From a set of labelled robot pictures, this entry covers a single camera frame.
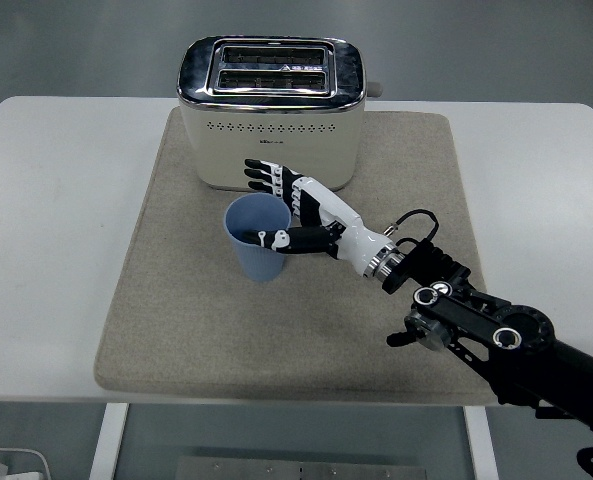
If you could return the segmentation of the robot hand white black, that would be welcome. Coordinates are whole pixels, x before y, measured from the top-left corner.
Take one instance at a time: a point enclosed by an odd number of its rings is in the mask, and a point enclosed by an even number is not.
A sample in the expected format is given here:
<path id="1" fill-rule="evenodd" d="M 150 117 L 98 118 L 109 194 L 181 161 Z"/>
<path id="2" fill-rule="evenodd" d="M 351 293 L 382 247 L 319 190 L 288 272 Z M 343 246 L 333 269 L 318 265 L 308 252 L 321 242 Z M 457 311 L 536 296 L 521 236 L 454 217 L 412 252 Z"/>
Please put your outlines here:
<path id="1" fill-rule="evenodd" d="M 361 216 L 318 180 L 288 167 L 255 159 L 244 161 L 248 185 L 288 207 L 300 224 L 246 230 L 242 240 L 283 254 L 326 253 L 346 260 L 364 277 L 384 279 L 403 255 L 385 235 L 365 227 Z"/>

